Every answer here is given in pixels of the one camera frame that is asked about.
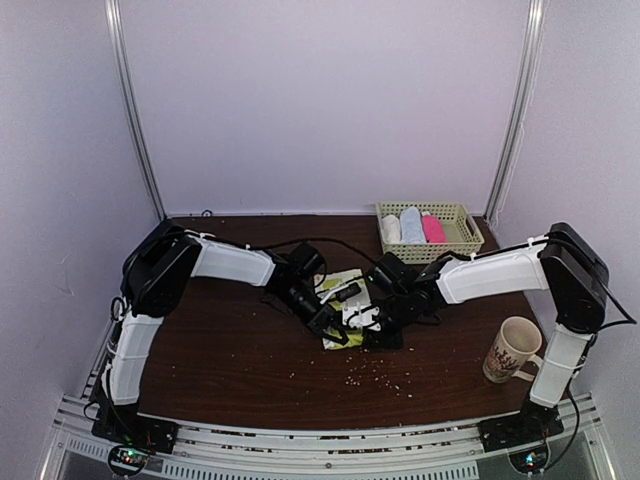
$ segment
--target basket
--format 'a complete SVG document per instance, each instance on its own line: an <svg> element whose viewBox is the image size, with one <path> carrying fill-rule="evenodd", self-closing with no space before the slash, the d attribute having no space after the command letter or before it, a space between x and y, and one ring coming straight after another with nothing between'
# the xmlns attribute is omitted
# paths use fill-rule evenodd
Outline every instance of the basket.
<svg viewBox="0 0 640 480"><path fill-rule="evenodd" d="M429 211L440 220L447 243L427 243L424 245L404 245L385 243L382 237L382 219L387 215L400 214L408 207L417 207L421 212ZM414 202L381 202L376 204L378 215L378 231L382 252L391 252L400 260L410 264L431 263L440 255L450 250L469 255L480 250L484 237L480 233L473 217L460 203L414 203Z"/></svg>

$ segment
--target white towel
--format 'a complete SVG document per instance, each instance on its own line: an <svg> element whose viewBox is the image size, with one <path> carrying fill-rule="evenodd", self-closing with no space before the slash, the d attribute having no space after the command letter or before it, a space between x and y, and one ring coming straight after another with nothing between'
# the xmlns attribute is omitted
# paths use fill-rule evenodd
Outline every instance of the white towel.
<svg viewBox="0 0 640 480"><path fill-rule="evenodd" d="M384 243L400 243L400 220L395 215L387 215L382 219L382 240Z"/></svg>
<svg viewBox="0 0 640 480"><path fill-rule="evenodd" d="M402 229L402 243L427 243L422 228L422 216L416 207L409 207L400 214L400 228Z"/></svg>

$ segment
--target mug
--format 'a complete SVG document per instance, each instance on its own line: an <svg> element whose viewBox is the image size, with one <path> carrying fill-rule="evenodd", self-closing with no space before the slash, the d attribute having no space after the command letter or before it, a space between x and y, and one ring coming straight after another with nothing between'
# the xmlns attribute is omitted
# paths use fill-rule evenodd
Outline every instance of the mug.
<svg viewBox="0 0 640 480"><path fill-rule="evenodd" d="M535 323L524 317L509 317L502 322L484 359L482 371L493 383L505 383L511 377L532 382L534 376L520 369L527 362L533 362L540 368L542 359L536 352L541 346L542 334Z"/></svg>

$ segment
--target wooden table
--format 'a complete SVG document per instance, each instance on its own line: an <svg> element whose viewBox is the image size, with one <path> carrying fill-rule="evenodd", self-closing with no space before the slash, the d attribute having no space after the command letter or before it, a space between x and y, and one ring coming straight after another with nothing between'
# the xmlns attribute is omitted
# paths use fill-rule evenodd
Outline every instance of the wooden table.
<svg viewBox="0 0 640 480"><path fill-rule="evenodd" d="M332 236L381 255L371 216L208 217L193 229L253 245ZM495 240L479 219L485 250ZM318 245L329 271L367 269L334 244ZM262 289L214 279L190 282L153 344L140 411L220 425L342 429L430 424L517 410L529 384L494 385L482 360L510 315L533 319L521 293L440 311L439 327L405 329L405 348L324 351L293 316L261 303Z"/></svg>

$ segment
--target purple wall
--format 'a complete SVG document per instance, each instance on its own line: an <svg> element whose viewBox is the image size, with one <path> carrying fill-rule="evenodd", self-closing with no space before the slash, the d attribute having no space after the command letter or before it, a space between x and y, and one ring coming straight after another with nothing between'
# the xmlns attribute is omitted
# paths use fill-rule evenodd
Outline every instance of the purple wall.
<svg viewBox="0 0 640 480"><path fill-rule="evenodd" d="M640 317L640 3L551 2L535 94L513 182L499 215L501 244L570 222L604 258L612 290ZM549 333L555 313L532 295ZM621 315L610 310L608 319ZM593 392L628 478L640 453L640 327L600 335L577 381Z"/></svg>
<svg viewBox="0 0 640 480"><path fill-rule="evenodd" d="M169 212L484 210L528 2L122 5Z"/></svg>
<svg viewBox="0 0 640 480"><path fill-rule="evenodd" d="M155 223L103 1L1 3L0 132L0 477L26 479Z"/></svg>

